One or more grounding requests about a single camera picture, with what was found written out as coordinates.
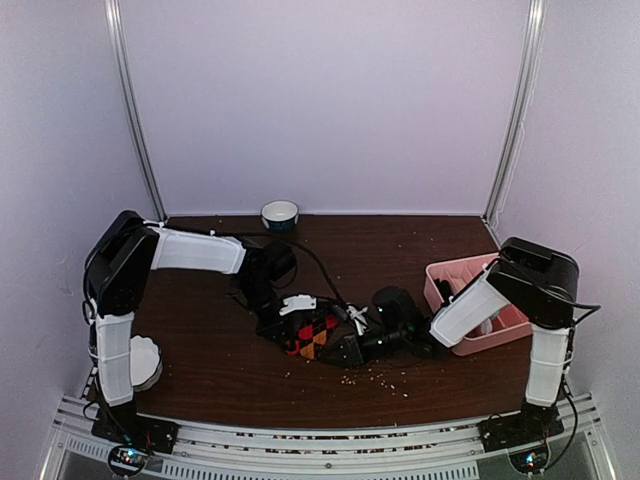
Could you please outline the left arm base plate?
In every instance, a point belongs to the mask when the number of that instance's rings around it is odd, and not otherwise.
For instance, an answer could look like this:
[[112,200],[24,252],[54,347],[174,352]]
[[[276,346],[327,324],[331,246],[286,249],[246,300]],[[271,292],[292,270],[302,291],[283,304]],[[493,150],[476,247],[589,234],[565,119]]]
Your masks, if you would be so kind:
[[92,425],[93,436],[112,443],[131,445],[142,451],[171,454],[178,436],[175,422],[150,417],[138,417],[127,432],[113,420],[96,419]]

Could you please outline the black argyle sock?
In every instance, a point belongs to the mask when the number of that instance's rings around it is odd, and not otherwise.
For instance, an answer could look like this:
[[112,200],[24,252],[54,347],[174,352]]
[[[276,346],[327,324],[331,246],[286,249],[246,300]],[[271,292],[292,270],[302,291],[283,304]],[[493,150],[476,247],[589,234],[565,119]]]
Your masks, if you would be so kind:
[[329,310],[297,311],[290,315],[292,328],[285,341],[284,350],[289,356],[316,361],[329,339],[340,326],[341,320]]

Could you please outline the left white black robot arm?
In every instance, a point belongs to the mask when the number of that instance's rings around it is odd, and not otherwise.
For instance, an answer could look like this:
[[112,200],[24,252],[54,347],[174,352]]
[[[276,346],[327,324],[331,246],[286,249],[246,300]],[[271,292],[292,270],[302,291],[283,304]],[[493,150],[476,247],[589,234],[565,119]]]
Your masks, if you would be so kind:
[[258,335],[288,354],[318,358],[338,319],[323,299],[276,291],[276,281],[296,263],[291,247],[279,241],[261,245],[241,236],[173,229],[134,210],[120,212],[88,255],[83,278],[99,390],[112,407],[103,420],[106,429],[123,444],[144,433],[142,419],[122,405],[134,398],[133,323],[158,271],[228,276],[254,314]]

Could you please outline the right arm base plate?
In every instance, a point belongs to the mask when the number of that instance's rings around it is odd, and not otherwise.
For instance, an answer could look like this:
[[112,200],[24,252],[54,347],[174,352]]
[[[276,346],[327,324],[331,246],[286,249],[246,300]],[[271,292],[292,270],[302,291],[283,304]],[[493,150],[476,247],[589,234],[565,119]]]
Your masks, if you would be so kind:
[[549,436],[559,435],[564,430],[564,425],[559,419],[553,419],[549,424],[542,425],[537,421],[527,421],[521,413],[492,416],[478,424],[478,432],[485,452],[543,442]]

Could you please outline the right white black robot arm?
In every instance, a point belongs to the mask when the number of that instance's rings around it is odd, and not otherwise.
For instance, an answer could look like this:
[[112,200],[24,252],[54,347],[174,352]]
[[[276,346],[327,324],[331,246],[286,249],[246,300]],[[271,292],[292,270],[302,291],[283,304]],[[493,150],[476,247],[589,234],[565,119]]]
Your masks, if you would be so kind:
[[318,359],[355,368],[402,348],[433,358],[513,307],[527,319],[533,339],[524,397],[528,407],[514,417],[512,430],[519,440],[530,442],[550,426],[548,408],[556,402],[570,363],[579,273],[571,256],[511,237],[496,258],[431,317],[422,314],[406,289],[381,288],[372,297],[381,327],[364,334],[334,334]]

